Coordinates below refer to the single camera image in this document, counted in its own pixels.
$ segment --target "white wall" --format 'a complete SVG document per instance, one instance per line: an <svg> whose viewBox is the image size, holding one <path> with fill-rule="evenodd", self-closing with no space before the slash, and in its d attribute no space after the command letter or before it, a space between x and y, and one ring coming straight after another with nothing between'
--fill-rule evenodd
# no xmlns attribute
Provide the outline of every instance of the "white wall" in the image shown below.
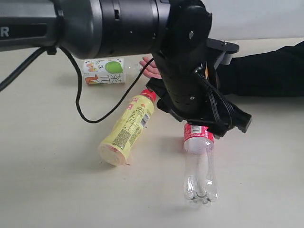
<svg viewBox="0 0 304 228"><path fill-rule="evenodd" d="M213 13L210 37L304 37L304 0L202 0Z"/></svg>

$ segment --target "red bottle cap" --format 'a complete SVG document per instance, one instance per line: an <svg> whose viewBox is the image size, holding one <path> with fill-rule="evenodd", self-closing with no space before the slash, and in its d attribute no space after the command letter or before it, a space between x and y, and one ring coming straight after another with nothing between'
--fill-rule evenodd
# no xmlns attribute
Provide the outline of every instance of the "red bottle cap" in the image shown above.
<svg viewBox="0 0 304 228"><path fill-rule="evenodd" d="M153 103L156 101L156 93L150 91L149 89L145 89L142 91L141 95L149 98Z"/></svg>

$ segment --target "screw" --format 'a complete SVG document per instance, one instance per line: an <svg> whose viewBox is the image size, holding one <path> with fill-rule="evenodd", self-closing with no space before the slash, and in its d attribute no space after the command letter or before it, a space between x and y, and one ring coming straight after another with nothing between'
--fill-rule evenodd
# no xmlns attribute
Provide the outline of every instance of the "screw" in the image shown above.
<svg viewBox="0 0 304 228"><path fill-rule="evenodd" d="M189 39L192 39L193 35L194 35L194 32L191 31L191 32L189 33Z"/></svg>

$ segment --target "person's arm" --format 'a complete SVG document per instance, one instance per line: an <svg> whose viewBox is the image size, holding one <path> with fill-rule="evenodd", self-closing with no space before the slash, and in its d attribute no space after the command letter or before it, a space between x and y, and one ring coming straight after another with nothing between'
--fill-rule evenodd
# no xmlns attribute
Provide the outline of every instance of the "person's arm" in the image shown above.
<svg viewBox="0 0 304 228"><path fill-rule="evenodd" d="M294 47L234 58L218 67L220 90L240 96L304 96L304 41Z"/></svg>

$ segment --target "red bottle label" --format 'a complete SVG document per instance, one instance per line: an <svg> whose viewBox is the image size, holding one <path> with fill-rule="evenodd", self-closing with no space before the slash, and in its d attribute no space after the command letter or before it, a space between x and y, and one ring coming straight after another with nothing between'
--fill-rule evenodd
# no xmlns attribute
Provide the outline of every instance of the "red bottle label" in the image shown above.
<svg viewBox="0 0 304 228"><path fill-rule="evenodd" d="M205 126L192 126L190 124L185 124L184 127L184 141L193 137L205 137L214 141L213 134L208 132L208 127Z"/></svg>

